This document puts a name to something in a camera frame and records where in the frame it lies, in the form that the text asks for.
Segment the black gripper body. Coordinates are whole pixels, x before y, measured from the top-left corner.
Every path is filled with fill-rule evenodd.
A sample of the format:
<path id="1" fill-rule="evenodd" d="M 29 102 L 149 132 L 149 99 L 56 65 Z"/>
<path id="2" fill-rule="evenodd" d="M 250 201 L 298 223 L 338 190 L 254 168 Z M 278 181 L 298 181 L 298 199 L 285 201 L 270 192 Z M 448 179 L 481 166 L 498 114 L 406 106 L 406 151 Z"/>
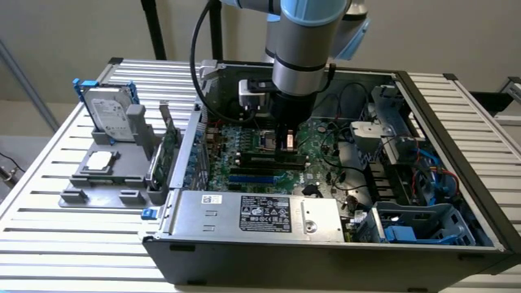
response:
<path id="1" fill-rule="evenodd" d="M 270 95 L 269 113 L 280 125 L 297 127 L 313 113 L 317 94 L 294 96 L 282 92 Z"/>

